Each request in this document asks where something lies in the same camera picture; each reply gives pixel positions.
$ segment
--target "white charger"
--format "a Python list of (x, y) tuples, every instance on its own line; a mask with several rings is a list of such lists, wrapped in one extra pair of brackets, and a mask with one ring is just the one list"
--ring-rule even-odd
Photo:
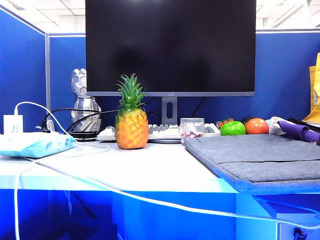
[(3, 133), (23, 133), (24, 116), (23, 115), (3, 115)]

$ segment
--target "computer monitor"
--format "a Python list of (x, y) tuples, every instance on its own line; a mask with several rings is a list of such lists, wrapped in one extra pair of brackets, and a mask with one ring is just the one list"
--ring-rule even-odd
[(147, 96), (252, 96), (255, 0), (86, 0), (87, 91), (117, 96), (136, 73)]

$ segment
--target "glass cup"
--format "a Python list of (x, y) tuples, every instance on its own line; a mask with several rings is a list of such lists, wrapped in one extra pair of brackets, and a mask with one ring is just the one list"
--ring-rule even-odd
[(204, 134), (205, 119), (200, 117), (180, 118), (181, 144), (185, 144), (186, 139), (199, 138)]

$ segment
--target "blue tissue package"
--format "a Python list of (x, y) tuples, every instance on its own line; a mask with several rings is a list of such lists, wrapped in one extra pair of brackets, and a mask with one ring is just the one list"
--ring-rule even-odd
[(0, 155), (42, 158), (74, 146), (75, 139), (57, 132), (22, 132), (0, 135)]

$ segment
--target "green apple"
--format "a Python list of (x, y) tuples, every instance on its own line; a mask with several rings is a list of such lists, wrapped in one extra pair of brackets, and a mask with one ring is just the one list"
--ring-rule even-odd
[(246, 134), (246, 127), (240, 121), (228, 121), (220, 128), (221, 136), (233, 136)]

